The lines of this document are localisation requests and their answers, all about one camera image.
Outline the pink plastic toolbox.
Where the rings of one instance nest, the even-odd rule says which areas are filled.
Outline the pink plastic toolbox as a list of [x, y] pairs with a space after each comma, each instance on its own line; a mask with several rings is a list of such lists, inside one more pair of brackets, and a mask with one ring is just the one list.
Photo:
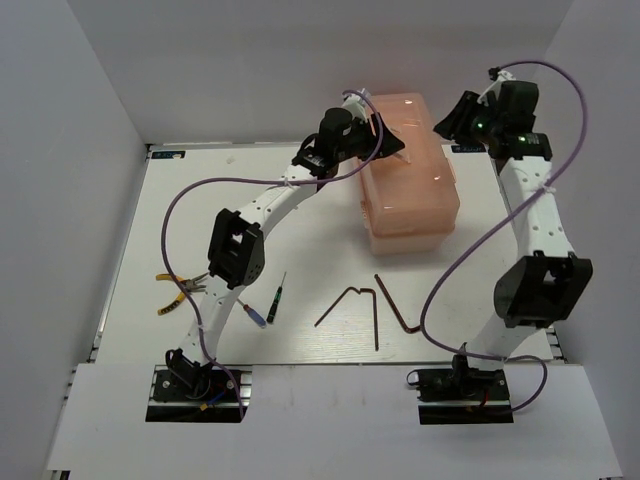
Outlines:
[[404, 148], [358, 173], [371, 251], [435, 250], [455, 229], [460, 199], [433, 119], [418, 93], [377, 95], [372, 103], [389, 129], [384, 138]]

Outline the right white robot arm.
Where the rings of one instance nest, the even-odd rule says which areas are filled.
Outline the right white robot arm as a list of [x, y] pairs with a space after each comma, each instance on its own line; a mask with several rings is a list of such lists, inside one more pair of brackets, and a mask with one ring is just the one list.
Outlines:
[[530, 336], [569, 317], [593, 275], [590, 260], [568, 240], [549, 185], [552, 151], [546, 135], [533, 130], [536, 84], [498, 79], [483, 93], [463, 93], [434, 131], [459, 146], [484, 146], [493, 160], [517, 259], [497, 281], [494, 312], [457, 355], [464, 363], [451, 374], [453, 390], [472, 399], [487, 375]]

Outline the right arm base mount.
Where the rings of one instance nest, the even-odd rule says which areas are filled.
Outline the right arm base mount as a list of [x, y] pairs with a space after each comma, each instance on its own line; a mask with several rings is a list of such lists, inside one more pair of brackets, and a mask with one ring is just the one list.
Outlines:
[[423, 426], [514, 422], [503, 370], [463, 378], [452, 367], [414, 369], [407, 374], [406, 382], [417, 392], [419, 423]]

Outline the short-leg brown hex key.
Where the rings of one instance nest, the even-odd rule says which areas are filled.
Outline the short-leg brown hex key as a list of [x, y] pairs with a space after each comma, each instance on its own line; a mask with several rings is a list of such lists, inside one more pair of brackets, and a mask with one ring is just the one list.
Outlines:
[[389, 305], [389, 308], [391, 309], [394, 317], [396, 318], [399, 326], [401, 327], [401, 329], [409, 335], [412, 334], [416, 334], [420, 331], [420, 326], [409, 326], [404, 317], [402, 316], [396, 302], [394, 301], [394, 299], [391, 296], [391, 293], [389, 292], [387, 286], [385, 285], [384, 281], [382, 280], [382, 278], [380, 277], [379, 274], [375, 274], [373, 276], [376, 284], [378, 285], [379, 289], [381, 290], [387, 304]]

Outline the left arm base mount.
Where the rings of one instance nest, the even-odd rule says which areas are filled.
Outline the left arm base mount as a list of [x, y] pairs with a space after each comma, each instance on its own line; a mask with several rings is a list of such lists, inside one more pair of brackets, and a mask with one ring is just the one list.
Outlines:
[[239, 388], [237, 397], [230, 377], [214, 369], [194, 391], [167, 368], [157, 367], [146, 407], [147, 423], [238, 424], [240, 408], [249, 408], [252, 392], [252, 371], [231, 369]]

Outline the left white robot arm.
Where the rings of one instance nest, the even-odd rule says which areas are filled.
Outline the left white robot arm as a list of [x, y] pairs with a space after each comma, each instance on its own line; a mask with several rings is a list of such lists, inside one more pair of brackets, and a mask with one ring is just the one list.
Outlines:
[[403, 148], [376, 109], [366, 115], [359, 104], [330, 108], [280, 179], [251, 180], [267, 189], [246, 206], [216, 215], [207, 252], [205, 296], [180, 346], [166, 353], [166, 365], [177, 376], [180, 391], [191, 399], [209, 392], [212, 377], [206, 369], [215, 364], [236, 300], [264, 270], [265, 241], [276, 225], [324, 185], [337, 181], [341, 162], [358, 158], [365, 167]]

